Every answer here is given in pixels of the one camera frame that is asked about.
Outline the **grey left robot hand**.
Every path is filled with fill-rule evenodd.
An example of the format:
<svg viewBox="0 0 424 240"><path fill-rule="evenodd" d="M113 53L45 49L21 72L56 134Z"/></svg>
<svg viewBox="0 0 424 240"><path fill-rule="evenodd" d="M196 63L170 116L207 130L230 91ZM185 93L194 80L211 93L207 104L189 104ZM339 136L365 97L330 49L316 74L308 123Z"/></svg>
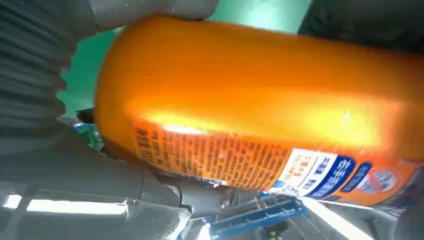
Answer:
<svg viewBox="0 0 424 240"><path fill-rule="evenodd" d="M422 0L313 0L298 34L424 53Z"/></svg>

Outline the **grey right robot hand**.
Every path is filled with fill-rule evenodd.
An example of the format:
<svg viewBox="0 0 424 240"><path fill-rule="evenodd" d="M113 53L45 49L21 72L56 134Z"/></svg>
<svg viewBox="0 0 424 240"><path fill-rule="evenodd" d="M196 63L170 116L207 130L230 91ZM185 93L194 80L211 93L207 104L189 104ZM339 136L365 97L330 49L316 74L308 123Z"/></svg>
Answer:
<svg viewBox="0 0 424 240"><path fill-rule="evenodd" d="M81 40L155 13L213 15L216 0L3 0L0 3L0 237L175 240L191 217L254 192L174 177L91 148L60 120L62 74Z"/></svg>

